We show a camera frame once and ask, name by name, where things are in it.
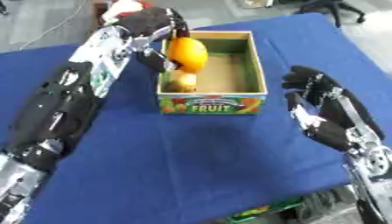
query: orange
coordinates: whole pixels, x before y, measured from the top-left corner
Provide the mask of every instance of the orange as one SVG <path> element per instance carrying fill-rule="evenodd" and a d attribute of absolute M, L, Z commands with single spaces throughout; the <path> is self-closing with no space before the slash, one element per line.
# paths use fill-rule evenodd
<path fill-rule="evenodd" d="M 175 38 L 171 41 L 167 56 L 182 65 L 184 72 L 196 74 L 203 69 L 208 59 L 206 47 L 194 38 Z"/>

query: table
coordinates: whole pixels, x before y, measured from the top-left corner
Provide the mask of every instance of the table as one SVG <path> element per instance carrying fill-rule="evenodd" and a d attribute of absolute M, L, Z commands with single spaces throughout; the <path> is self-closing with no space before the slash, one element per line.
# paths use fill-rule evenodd
<path fill-rule="evenodd" d="M 269 96 L 260 115 L 160 115 L 157 76 L 135 60 L 27 224 L 195 223 L 347 183 L 342 156 L 304 137 L 286 111 L 291 65 L 354 92 L 392 145 L 392 80 L 319 14 L 204 28 L 253 31 Z M 75 45 L 0 55 L 0 142 L 25 97 Z"/>

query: chair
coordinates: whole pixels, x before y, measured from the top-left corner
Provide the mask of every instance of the chair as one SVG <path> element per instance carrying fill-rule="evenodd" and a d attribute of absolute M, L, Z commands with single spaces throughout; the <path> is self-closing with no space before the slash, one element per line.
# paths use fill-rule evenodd
<path fill-rule="evenodd" d="M 360 15 L 357 19 L 357 23 L 361 24 L 365 22 L 365 13 L 354 8 L 352 5 L 343 2 L 343 0 L 311 0 L 301 6 L 298 13 L 303 14 L 319 8 L 327 8 L 329 11 L 331 11 L 337 27 L 341 26 L 339 10 L 355 12 Z"/>

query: white object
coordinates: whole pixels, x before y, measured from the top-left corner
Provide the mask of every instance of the white object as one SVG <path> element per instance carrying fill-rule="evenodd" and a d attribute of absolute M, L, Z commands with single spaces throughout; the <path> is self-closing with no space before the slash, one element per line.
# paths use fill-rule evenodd
<path fill-rule="evenodd" d="M 105 21 L 105 25 L 111 25 L 118 21 L 117 16 L 121 13 L 140 11 L 142 9 L 143 5 L 136 0 L 119 0 L 103 13 L 102 19 Z"/>

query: black chair leg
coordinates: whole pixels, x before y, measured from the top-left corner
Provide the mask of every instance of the black chair leg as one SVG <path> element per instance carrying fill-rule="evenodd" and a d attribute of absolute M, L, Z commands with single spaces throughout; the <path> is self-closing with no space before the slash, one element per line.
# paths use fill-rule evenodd
<path fill-rule="evenodd" d="M 340 22 L 340 15 L 339 15 L 339 8 L 336 3 L 331 3 L 328 5 L 325 5 L 325 7 L 331 11 L 333 18 L 335 19 L 335 24 L 336 27 L 340 28 L 341 27 L 341 22 Z"/>
<path fill-rule="evenodd" d="M 365 22 L 365 13 L 361 10 L 354 8 L 353 6 L 349 5 L 348 3 L 339 3 L 339 7 L 345 11 L 353 11 L 360 15 L 357 19 L 357 23 L 361 24 Z"/>
<path fill-rule="evenodd" d="M 320 7 L 321 5 L 322 5 L 322 3 L 320 3 L 320 1 L 309 2 L 309 3 L 301 6 L 301 8 L 299 9 L 299 11 L 296 14 L 304 14 L 306 12 L 311 11 L 312 9 Z"/>

